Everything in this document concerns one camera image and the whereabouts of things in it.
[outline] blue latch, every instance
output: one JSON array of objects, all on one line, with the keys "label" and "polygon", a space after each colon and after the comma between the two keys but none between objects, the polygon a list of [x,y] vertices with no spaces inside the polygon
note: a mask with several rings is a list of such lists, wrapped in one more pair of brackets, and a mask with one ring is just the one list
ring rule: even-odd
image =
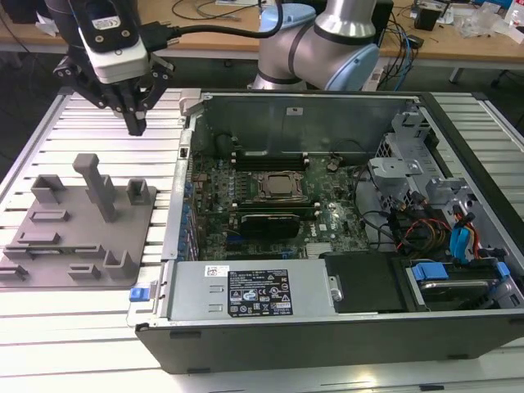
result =
[{"label": "blue latch", "polygon": [[131,288],[131,291],[129,291],[129,301],[132,303],[149,301],[149,292],[149,288]]},{"label": "blue latch", "polygon": [[499,270],[500,276],[503,280],[509,277],[509,269],[504,262],[497,262],[497,269]]},{"label": "blue latch", "polygon": [[417,281],[447,280],[449,278],[441,262],[419,262],[411,270]]}]

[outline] robotic arm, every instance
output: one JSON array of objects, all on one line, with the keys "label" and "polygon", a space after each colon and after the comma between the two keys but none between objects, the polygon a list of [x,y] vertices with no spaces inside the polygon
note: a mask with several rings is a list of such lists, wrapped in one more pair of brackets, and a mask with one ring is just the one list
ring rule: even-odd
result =
[{"label": "robotic arm", "polygon": [[261,31],[251,32],[215,25],[141,25],[137,0],[46,0],[69,45],[54,74],[93,105],[109,106],[134,136],[142,136],[147,111],[173,77],[173,65],[153,52],[184,34],[261,39],[255,88],[301,86],[301,79],[319,88],[362,87],[378,59],[377,47],[369,44],[375,0],[328,0],[314,23],[310,7],[275,1],[276,7],[263,14]]},{"label": "robotic arm", "polygon": [[[255,89],[359,90],[378,62],[371,22],[376,0],[327,0],[315,17],[303,4],[284,5],[280,31],[260,42]],[[262,14],[261,29],[274,24],[274,10]]]},{"label": "robotic arm", "polygon": [[[152,54],[157,43],[150,34],[160,25],[139,27],[136,0],[46,3],[69,44],[54,74],[92,104],[109,106],[124,118],[130,135],[141,136],[146,112],[167,89],[174,70]],[[160,48],[169,40],[161,41]]]}]

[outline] gray plastic block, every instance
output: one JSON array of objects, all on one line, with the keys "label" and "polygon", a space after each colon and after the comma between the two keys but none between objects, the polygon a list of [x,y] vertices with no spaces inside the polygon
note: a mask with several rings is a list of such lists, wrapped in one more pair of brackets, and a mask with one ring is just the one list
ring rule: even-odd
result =
[{"label": "gray plastic block", "polygon": [[60,222],[67,221],[69,219],[69,213],[67,210],[43,210],[43,211],[34,211],[29,217],[34,223],[51,223],[51,222]]},{"label": "gray plastic block", "polygon": [[3,254],[7,260],[33,260],[34,255],[28,250],[28,247],[9,247],[3,249]]},{"label": "gray plastic block", "polygon": [[127,250],[124,251],[121,260],[116,259],[113,253],[108,251],[103,266],[112,278],[133,276],[137,270],[137,265],[133,263]]},{"label": "gray plastic block", "polygon": [[97,204],[104,220],[111,223],[116,216],[113,206],[114,195],[110,189],[106,190],[107,183],[104,183],[104,179],[98,172],[98,162],[100,161],[96,154],[78,154],[73,163],[73,169],[84,177],[89,189],[89,199]]},{"label": "gray plastic block", "polygon": [[19,264],[14,264],[9,267],[0,267],[0,280],[10,281],[24,281],[25,276],[29,272],[22,268]]},{"label": "gray plastic block", "polygon": [[86,260],[101,260],[106,256],[106,250],[104,250],[102,244],[97,244],[95,246],[77,247],[75,254]]},{"label": "gray plastic block", "polygon": [[66,188],[62,181],[55,174],[41,174],[33,183],[31,192],[36,197],[37,201],[45,204],[58,204],[60,201],[56,198],[56,191],[63,191]]},{"label": "gray plastic block", "polygon": [[[82,168],[88,167],[87,172],[84,171],[88,178],[96,178],[93,172],[97,174],[97,171],[89,169],[96,166],[96,156],[80,155],[76,163],[79,163],[77,168],[82,171]],[[38,199],[33,203],[13,242],[4,247],[4,256],[0,260],[0,268],[12,269],[16,265],[13,262],[16,262],[29,274],[24,276],[24,281],[2,279],[0,276],[0,289],[86,290],[132,287],[137,281],[146,245],[156,189],[148,187],[141,179],[134,179],[133,184],[140,185],[140,188],[134,190],[147,190],[149,198],[145,197],[146,193],[142,193],[144,198],[141,204],[133,205],[127,187],[114,187],[109,177],[100,177],[98,180],[103,184],[102,198],[111,201],[115,211],[113,222],[108,223],[100,214],[99,205],[89,200],[86,187],[60,187],[58,177],[45,178],[52,178],[52,181],[46,180],[45,184],[48,191],[52,190],[53,200],[59,203],[60,210],[56,203],[41,204]],[[100,192],[92,194],[100,197]],[[58,212],[62,211],[67,213],[67,220],[58,220]],[[108,251],[112,258],[106,258]],[[80,267],[73,269],[73,277],[76,277],[73,278],[70,265],[76,264],[80,264]],[[94,269],[85,273],[85,266],[91,264]],[[77,278],[80,275],[87,277],[86,274],[97,279]]]},{"label": "gray plastic block", "polygon": [[[111,176],[107,174],[103,174],[101,176],[102,176],[102,182],[104,182],[104,187],[106,188],[107,195],[109,195],[111,202],[114,202],[115,201],[115,186],[113,185]],[[91,192],[91,190],[89,190],[89,188],[87,188],[85,192],[88,194],[88,197],[91,203],[97,203],[97,197],[92,195],[93,193]]]},{"label": "gray plastic block", "polygon": [[95,264],[70,264],[67,273],[74,280],[99,280],[102,276]]},{"label": "gray plastic block", "polygon": [[20,244],[57,244],[60,240],[58,233],[53,232],[23,232],[17,242]]},{"label": "gray plastic block", "polygon": [[149,205],[151,203],[149,187],[143,178],[131,178],[126,191],[129,196],[129,202],[133,206]]}]

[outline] gray vertical post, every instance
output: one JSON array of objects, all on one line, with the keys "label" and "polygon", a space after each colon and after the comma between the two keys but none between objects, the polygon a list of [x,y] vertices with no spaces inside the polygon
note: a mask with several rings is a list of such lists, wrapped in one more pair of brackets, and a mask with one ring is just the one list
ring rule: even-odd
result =
[{"label": "gray vertical post", "polygon": [[96,154],[78,154],[73,168],[84,177],[89,196],[97,204],[104,221],[110,223],[115,220],[115,207],[112,195],[106,190],[102,176],[98,172],[98,162],[100,161]]}]

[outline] metal case panel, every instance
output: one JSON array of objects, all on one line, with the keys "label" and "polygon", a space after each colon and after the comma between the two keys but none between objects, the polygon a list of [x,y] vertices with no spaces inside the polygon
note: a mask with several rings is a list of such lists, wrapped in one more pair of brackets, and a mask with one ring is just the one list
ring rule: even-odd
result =
[{"label": "metal case panel", "polygon": [[137,327],[167,373],[472,359],[522,336],[524,319],[478,316],[261,326]]}]

